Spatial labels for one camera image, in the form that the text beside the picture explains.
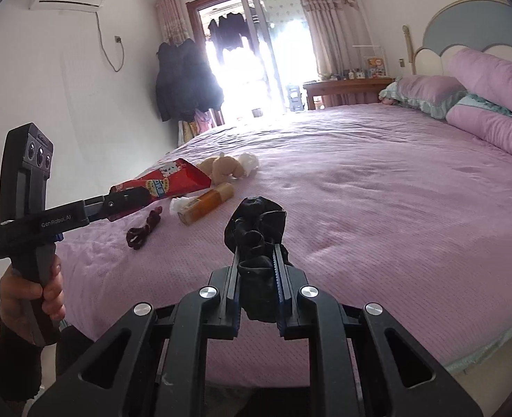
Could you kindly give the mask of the left hand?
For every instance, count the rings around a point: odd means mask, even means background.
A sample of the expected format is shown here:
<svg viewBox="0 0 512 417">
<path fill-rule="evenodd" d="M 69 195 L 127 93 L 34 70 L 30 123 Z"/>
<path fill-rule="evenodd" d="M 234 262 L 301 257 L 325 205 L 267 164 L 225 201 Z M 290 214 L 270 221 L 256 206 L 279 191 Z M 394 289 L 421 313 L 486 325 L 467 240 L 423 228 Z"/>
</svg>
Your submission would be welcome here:
<svg viewBox="0 0 512 417">
<path fill-rule="evenodd" d="M 35 329 L 35 316 L 28 305 L 40 301 L 42 312 L 56 327 L 64 320 L 64 290 L 62 261 L 53 257 L 50 279 L 45 286 L 26 280 L 10 264 L 0 279 L 0 321 L 27 342 L 45 346 Z"/>
</svg>

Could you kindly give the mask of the black left sleeve forearm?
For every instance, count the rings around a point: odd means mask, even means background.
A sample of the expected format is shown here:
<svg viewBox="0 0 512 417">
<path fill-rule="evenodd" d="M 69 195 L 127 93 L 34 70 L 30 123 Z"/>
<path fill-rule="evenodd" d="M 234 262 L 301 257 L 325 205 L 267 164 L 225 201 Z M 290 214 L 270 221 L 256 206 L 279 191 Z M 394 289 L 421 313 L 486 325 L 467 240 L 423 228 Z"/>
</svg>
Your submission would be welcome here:
<svg viewBox="0 0 512 417">
<path fill-rule="evenodd" d="M 44 349 L 18 335 L 0 317 L 0 413 L 15 413 L 37 396 Z"/>
</svg>

